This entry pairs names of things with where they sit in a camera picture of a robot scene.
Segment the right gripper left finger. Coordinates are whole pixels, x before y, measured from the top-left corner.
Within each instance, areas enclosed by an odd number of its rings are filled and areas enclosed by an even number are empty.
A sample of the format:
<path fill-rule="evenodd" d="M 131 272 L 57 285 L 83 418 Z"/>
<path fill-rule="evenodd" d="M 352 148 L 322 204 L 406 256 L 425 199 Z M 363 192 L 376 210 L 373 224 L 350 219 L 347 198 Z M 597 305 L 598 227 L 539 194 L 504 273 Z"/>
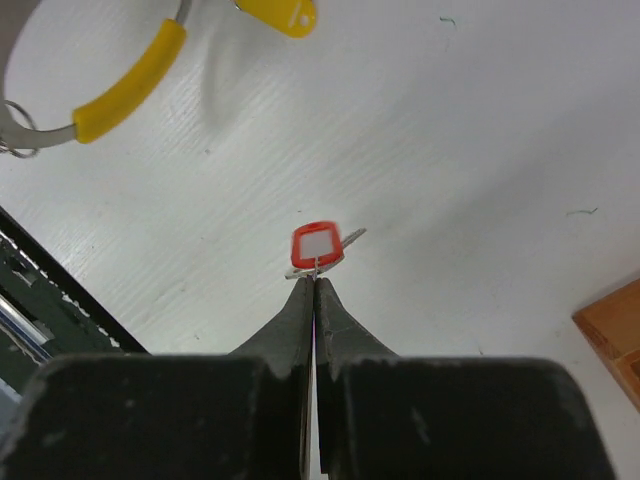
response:
<path fill-rule="evenodd" d="M 314 283 L 225 355 L 59 357 L 1 442 L 5 479 L 305 479 Z"/>

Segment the key with red tag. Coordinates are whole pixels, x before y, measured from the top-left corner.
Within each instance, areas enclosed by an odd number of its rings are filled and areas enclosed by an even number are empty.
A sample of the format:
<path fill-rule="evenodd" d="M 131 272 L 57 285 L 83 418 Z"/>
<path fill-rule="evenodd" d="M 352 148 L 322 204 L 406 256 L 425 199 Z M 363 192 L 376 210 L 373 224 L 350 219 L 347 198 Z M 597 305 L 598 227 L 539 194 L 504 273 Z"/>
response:
<path fill-rule="evenodd" d="M 291 236 L 290 268 L 284 278 L 316 279 L 345 259 L 345 250 L 367 232 L 359 228 L 341 235 L 337 222 L 314 221 L 296 228 Z"/>

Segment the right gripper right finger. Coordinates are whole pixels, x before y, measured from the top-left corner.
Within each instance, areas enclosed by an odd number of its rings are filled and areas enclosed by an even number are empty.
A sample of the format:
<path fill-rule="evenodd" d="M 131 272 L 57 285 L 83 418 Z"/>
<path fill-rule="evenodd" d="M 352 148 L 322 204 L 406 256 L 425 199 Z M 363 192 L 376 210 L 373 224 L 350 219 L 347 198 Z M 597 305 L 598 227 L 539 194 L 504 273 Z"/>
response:
<path fill-rule="evenodd" d="M 332 479 L 612 479 L 585 396 L 529 357 L 403 357 L 315 283 L 320 466 Z"/>

